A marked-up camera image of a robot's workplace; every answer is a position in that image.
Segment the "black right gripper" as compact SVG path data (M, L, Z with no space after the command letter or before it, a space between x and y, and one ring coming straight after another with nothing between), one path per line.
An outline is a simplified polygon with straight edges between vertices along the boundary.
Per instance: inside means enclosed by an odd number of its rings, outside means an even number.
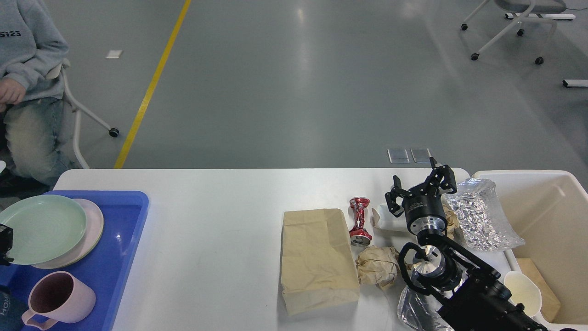
M443 194L458 192L454 171L447 164L438 163L432 156L429 161L432 172L416 187L416 193L403 189L401 179L394 175L393 186L384 195L388 211L393 216L399 218L405 213L406 227L413 235L424 230L447 231L448 221L441 197ZM400 205L397 203L398 198L403 199Z

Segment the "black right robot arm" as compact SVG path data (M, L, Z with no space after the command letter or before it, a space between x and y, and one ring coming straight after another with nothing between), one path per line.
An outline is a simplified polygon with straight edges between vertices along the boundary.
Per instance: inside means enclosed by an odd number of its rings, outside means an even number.
M417 239L399 254L402 262L410 250L416 258L413 274L401 269L406 285L441 304L439 316L456 331L544 331L522 303L509 302L512 293L495 268L447 236L441 196L456 193L457 184L448 165L433 157L429 161L432 172L424 182L405 190L393 176L393 186L385 193L388 210L395 217L405 216L407 230Z

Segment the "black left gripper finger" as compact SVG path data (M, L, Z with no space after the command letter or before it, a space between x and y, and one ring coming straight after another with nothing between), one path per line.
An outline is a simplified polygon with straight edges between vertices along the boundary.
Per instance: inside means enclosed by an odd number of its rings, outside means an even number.
M9 266L13 258L8 257L8 252L13 245L13 229L1 224L0 225L0 264Z

